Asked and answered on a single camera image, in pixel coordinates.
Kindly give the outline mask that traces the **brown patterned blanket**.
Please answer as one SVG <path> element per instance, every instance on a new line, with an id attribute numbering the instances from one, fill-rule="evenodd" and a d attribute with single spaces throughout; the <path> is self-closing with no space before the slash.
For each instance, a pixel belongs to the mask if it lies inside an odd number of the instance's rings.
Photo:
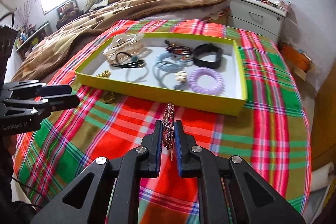
<path id="1" fill-rule="evenodd" d="M 74 49 L 95 39 L 120 20 L 139 20 L 163 12 L 203 8 L 226 0 L 120 0 L 86 13 L 44 38 L 26 57 L 13 81 L 42 80 L 61 68 Z"/>

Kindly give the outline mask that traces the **grey bedside cabinet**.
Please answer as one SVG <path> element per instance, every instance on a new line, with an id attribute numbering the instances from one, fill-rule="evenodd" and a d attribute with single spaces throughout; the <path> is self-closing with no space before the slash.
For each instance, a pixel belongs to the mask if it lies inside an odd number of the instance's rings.
<path id="1" fill-rule="evenodd" d="M 287 12 L 256 0 L 230 0 L 228 25 L 278 43 Z"/>

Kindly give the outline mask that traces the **teddy bear picture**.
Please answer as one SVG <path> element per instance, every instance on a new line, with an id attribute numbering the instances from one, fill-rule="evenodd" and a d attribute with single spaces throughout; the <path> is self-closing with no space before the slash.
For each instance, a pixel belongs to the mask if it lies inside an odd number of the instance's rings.
<path id="1" fill-rule="evenodd" d="M 73 18 L 79 12 L 76 0 L 69 0 L 56 8 L 59 21 Z"/>

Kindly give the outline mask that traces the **yellow-green shallow box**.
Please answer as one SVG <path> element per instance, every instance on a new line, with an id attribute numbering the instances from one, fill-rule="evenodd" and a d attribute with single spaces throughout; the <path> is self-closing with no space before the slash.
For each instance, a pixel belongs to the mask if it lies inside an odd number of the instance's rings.
<path id="1" fill-rule="evenodd" d="M 143 33 L 147 51 L 134 61 L 110 64 L 103 50 L 94 50 L 75 73 L 86 86 L 146 100 L 237 116 L 247 97 L 242 58 L 234 40 L 196 34 Z M 198 67 L 193 51 L 201 44 L 222 48 L 219 69 Z M 109 70 L 108 79 L 96 77 Z"/>

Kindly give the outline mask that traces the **beige claw hair clip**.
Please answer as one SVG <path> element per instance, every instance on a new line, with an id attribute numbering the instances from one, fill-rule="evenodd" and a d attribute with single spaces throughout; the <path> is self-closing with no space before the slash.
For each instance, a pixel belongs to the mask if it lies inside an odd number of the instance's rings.
<path id="1" fill-rule="evenodd" d="M 103 50 L 103 55 L 110 64 L 125 64 L 142 57 L 147 51 L 144 34 L 116 35 L 110 45 Z"/>

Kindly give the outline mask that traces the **rhinestone hair clip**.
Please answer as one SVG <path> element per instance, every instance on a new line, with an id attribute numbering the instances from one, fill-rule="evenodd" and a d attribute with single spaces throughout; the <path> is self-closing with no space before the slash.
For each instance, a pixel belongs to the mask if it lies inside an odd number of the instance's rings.
<path id="1" fill-rule="evenodd" d="M 170 160 L 174 157 L 174 105 L 169 103 L 162 117 L 162 141 L 169 152 Z"/>

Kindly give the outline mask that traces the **orange cardboard box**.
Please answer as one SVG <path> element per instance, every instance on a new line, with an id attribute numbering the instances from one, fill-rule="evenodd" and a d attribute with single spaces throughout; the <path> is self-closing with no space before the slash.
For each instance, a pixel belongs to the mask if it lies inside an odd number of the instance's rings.
<path id="1" fill-rule="evenodd" d="M 288 43 L 280 44 L 280 53 L 291 74 L 306 81 L 307 73 L 311 69 L 313 62 L 305 52 L 295 49 Z"/>

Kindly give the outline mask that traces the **black wristband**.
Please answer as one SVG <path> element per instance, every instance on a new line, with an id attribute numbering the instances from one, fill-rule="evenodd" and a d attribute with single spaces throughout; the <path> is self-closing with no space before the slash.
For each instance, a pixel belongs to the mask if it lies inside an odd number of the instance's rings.
<path id="1" fill-rule="evenodd" d="M 193 51 L 193 63 L 198 67 L 219 69 L 222 63 L 223 50 L 216 45 L 201 44 Z"/>

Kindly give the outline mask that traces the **gold chain jewelry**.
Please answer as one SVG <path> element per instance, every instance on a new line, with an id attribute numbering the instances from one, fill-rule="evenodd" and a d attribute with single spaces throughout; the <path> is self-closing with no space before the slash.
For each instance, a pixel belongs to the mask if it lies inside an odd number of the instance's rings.
<path id="1" fill-rule="evenodd" d="M 108 79 L 110 75 L 111 75 L 111 72 L 109 70 L 105 70 L 102 73 L 97 74 L 96 77 Z"/>

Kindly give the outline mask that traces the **plaid red green cloth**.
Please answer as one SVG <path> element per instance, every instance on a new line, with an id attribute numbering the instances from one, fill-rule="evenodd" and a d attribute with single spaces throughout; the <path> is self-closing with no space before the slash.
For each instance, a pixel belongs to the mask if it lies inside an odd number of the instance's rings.
<path id="1" fill-rule="evenodd" d="M 165 104 L 117 95 L 79 83 L 76 69 L 107 39 L 118 34 L 196 34 L 234 40 L 247 84 L 247 100 L 238 116 L 176 107 L 185 133 L 214 155 L 241 157 L 289 203 L 294 223 L 302 216 L 310 191 L 309 122 L 298 88 L 273 42 L 250 31 L 200 20 L 121 20 L 108 27 L 50 79 L 69 84 L 80 99 L 75 109 L 57 111 L 38 131 L 21 135 L 14 173 L 25 194 L 43 206 L 100 156 L 114 159 L 137 147 L 163 116 Z"/>

